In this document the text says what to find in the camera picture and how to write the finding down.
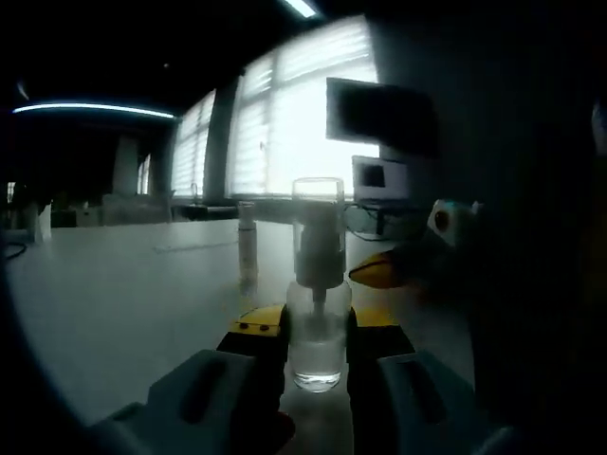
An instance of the bottle cap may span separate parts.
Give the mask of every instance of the bottle cap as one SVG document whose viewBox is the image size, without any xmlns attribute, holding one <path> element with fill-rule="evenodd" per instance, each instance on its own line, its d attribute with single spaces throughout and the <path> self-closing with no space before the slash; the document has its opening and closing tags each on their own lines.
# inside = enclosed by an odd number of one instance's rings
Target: bottle cap
<svg viewBox="0 0 607 455">
<path fill-rule="evenodd" d="M 254 208 L 255 204 L 252 202 L 238 203 L 239 229 L 255 229 L 255 221 L 253 220 Z"/>
</svg>

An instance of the white table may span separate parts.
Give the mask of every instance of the white table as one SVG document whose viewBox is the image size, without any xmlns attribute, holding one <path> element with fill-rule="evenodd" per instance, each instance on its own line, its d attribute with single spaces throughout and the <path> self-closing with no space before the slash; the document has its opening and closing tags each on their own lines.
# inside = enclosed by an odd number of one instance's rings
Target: white table
<svg viewBox="0 0 607 455">
<path fill-rule="evenodd" d="M 162 375 L 217 346 L 239 313 L 236 239 L 234 220 L 58 228 L 9 263 L 30 346 L 85 424 L 145 403 Z M 349 236 L 347 265 L 390 247 Z M 258 258 L 260 301 L 283 303 L 293 279 L 291 226 L 258 223 Z M 355 308 L 388 305 L 416 348 L 472 380 L 463 320 L 422 307 L 405 289 L 352 287 Z M 352 452 L 345 380 L 319 395 L 287 381 L 282 406 L 297 426 L 284 453 Z"/>
</svg>

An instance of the water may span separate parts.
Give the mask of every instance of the water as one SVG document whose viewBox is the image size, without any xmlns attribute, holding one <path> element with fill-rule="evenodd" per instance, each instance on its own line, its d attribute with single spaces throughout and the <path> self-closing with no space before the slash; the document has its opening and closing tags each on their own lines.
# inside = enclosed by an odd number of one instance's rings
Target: water
<svg viewBox="0 0 607 455">
<path fill-rule="evenodd" d="M 328 391 L 341 378 L 345 358 L 345 331 L 330 331 L 322 339 L 291 340 L 289 361 L 298 387 L 312 392 Z"/>
</svg>

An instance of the window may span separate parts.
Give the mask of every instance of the window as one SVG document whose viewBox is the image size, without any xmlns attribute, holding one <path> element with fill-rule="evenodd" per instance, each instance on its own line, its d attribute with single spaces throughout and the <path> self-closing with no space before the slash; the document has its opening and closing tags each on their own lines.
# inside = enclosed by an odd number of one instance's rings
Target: window
<svg viewBox="0 0 607 455">
<path fill-rule="evenodd" d="M 352 195 L 352 156 L 375 144 L 326 136 L 326 78 L 377 82 L 363 17 L 346 19 L 275 49 L 241 80 L 230 134 L 227 194 L 291 194 L 306 176 L 340 177 Z"/>
<path fill-rule="evenodd" d="M 7 184 L 7 202 L 12 202 L 12 196 L 15 194 L 15 182 L 9 182 Z"/>
<path fill-rule="evenodd" d="M 137 177 L 137 194 L 148 194 L 150 182 L 150 156 L 147 155 L 143 162 L 139 164 Z"/>
<path fill-rule="evenodd" d="M 214 101 L 213 90 L 181 120 L 173 151 L 171 176 L 171 189 L 175 191 L 175 196 L 202 195 L 209 121 Z"/>
</svg>

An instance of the screen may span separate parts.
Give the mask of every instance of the screen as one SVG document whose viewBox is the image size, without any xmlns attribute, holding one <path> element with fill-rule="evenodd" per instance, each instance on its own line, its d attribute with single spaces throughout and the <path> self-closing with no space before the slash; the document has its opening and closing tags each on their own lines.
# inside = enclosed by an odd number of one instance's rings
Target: screen
<svg viewBox="0 0 607 455">
<path fill-rule="evenodd" d="M 438 157 L 432 101 L 425 94 L 391 85 L 327 78 L 326 136 Z"/>
<path fill-rule="evenodd" d="M 357 172 L 360 173 L 359 182 L 363 187 L 384 188 L 386 180 L 381 165 L 361 165 Z"/>
</svg>

